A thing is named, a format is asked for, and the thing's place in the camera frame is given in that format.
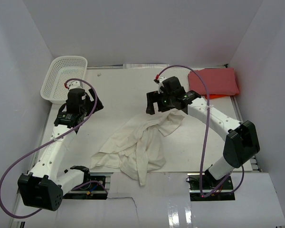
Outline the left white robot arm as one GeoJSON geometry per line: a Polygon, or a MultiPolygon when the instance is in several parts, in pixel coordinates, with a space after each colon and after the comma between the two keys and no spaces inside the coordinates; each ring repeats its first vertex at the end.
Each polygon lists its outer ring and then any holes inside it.
{"type": "Polygon", "coordinates": [[[74,165],[58,175],[59,166],[80,126],[103,105],[93,89],[86,91],[79,80],[65,83],[67,100],[54,121],[51,140],[28,174],[18,179],[19,192],[25,206],[56,211],[63,196],[73,189],[87,189],[91,184],[88,167],[74,165]]]}

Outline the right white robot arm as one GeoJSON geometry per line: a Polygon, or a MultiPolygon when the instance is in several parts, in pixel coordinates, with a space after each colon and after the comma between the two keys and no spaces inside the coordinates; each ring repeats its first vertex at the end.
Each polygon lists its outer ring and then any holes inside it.
{"type": "Polygon", "coordinates": [[[222,184],[222,178],[250,160],[260,151],[255,125],[241,122],[218,109],[210,107],[207,100],[197,92],[185,91],[177,77],[155,79],[158,90],[147,93],[146,113],[155,113],[154,104],[160,112],[182,110],[214,130],[225,142],[223,155],[205,172],[205,184],[214,190],[222,184]]]}

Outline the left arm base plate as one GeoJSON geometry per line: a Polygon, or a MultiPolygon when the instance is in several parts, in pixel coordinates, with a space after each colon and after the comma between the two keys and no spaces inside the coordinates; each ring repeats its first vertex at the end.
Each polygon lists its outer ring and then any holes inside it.
{"type": "MultiPolygon", "coordinates": [[[[111,175],[98,173],[91,175],[91,180],[100,182],[107,191],[110,189],[111,175]]],[[[107,193],[98,183],[90,183],[85,187],[67,193],[63,199],[68,200],[105,200],[107,193]]]]}

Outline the white t shirt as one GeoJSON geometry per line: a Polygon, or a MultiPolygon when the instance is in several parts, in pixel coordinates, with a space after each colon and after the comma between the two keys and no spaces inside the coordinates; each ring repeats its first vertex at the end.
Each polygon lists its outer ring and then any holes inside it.
{"type": "Polygon", "coordinates": [[[161,137],[172,134],[183,119],[178,111],[136,115],[91,157],[90,168],[119,169],[144,186],[147,173],[166,163],[161,137]]]}

